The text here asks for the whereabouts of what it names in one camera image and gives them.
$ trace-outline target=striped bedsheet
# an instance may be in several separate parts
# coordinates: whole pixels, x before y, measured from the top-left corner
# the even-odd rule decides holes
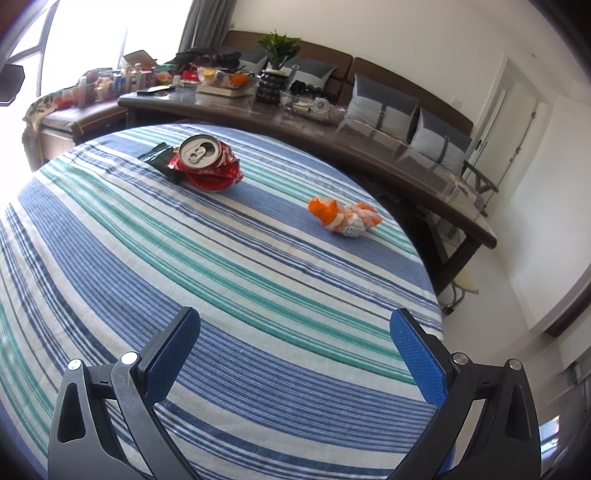
[[[242,183],[204,193],[137,160],[199,133],[232,147]],[[384,221],[334,235],[308,213],[314,196],[368,202]],[[434,413],[388,333],[406,307],[441,336],[417,252],[354,182],[276,140],[161,125],[88,142],[5,208],[0,246],[0,421],[45,476],[68,361],[139,350],[183,305],[202,332],[156,410],[204,479],[383,478]]]

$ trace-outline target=blue gripper pad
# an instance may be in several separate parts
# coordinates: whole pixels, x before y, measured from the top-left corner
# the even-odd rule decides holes
[[[441,408],[447,397],[445,374],[423,340],[398,310],[390,317],[390,336],[423,398]]]
[[[178,325],[168,334],[167,338],[162,340],[162,347],[145,370],[144,402],[146,405],[154,405],[166,398],[199,337],[201,330],[199,312],[185,307],[173,322],[177,321],[179,316],[182,317],[178,321]]]

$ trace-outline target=orange plastic wrapper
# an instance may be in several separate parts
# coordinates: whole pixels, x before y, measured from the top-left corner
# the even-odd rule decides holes
[[[308,210],[328,230],[349,237],[361,236],[382,221],[378,212],[366,203],[345,206],[334,199],[316,197],[309,201]]]

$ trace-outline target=wall socket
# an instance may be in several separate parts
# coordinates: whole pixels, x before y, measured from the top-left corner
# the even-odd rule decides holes
[[[462,108],[463,102],[456,98],[456,97],[452,97],[452,107],[454,107],[456,110],[459,110],[460,108]]]

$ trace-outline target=orange fruit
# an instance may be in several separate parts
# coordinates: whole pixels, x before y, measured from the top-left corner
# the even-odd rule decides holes
[[[234,87],[243,87],[248,83],[248,76],[243,73],[235,73],[230,77],[230,82]]]

